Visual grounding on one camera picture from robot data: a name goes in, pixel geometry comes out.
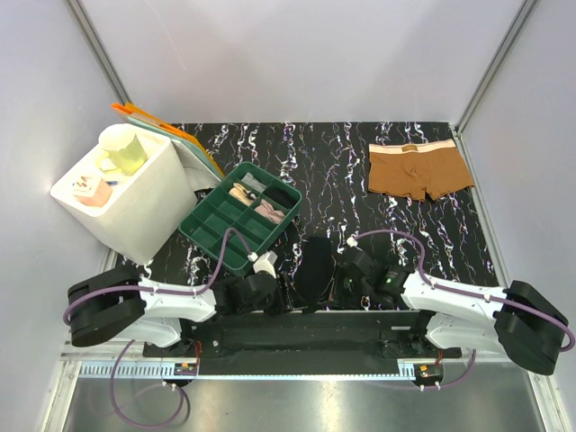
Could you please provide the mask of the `black underwear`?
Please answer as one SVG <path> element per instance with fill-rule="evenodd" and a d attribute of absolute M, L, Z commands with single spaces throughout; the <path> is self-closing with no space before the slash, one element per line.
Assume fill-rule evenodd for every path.
<path fill-rule="evenodd" d="M 325 237 L 308 237 L 302 248 L 301 264 L 294 277 L 294 289 L 303 301 L 303 312 L 313 313 L 334 273 L 331 241 Z"/>

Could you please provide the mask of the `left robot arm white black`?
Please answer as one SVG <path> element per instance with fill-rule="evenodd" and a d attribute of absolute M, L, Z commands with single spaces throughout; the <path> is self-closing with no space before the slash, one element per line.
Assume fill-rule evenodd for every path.
<path fill-rule="evenodd" d="M 165 347 L 174 356 L 185 356 L 194 347 L 194 334 L 184 328 L 184 320 L 203 323 L 253 311 L 275 315 L 286 306 L 280 279 L 266 271 L 186 286 L 153 281 L 121 266 L 73 285 L 67 297 L 63 320 L 73 346 L 125 338 Z"/>

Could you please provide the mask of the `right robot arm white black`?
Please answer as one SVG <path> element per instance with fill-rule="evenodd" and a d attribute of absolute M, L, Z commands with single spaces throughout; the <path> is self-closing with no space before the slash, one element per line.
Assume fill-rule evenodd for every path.
<path fill-rule="evenodd" d="M 337 262 L 335 298 L 346 309 L 424 311 L 409 333 L 417 356 L 448 348 L 502 354 L 541 375 L 554 373 L 568 320 L 531 284 L 485 287 L 437 279 L 348 249 Z"/>

